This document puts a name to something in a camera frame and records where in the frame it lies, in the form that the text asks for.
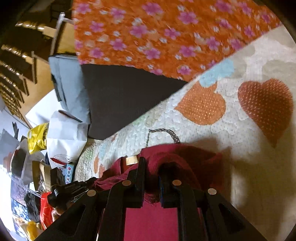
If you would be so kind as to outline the person's left hand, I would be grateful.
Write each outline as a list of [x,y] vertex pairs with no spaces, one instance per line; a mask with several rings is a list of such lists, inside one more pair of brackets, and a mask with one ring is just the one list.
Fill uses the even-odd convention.
[[63,213],[65,213],[72,206],[72,202],[67,203],[65,206],[57,206],[52,210],[52,220],[57,220]]

